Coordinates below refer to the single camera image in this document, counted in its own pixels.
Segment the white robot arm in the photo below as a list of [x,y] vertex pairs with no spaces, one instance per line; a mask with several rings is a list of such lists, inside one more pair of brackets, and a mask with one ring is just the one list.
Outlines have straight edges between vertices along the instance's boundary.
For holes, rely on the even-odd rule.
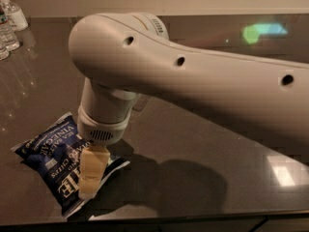
[[282,153],[309,151],[309,67],[173,43],[153,14],[92,14],[71,29],[84,75],[79,133],[83,196],[98,190],[98,149],[118,142],[140,95],[170,102]]

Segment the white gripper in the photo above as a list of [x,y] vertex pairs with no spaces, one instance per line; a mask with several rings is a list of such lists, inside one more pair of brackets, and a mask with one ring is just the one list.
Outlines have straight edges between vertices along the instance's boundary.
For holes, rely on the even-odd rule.
[[77,129],[85,140],[98,145],[90,145],[81,153],[78,193],[81,199],[96,196],[110,157],[103,146],[115,144],[122,138],[139,97],[139,94],[105,88],[85,78]]

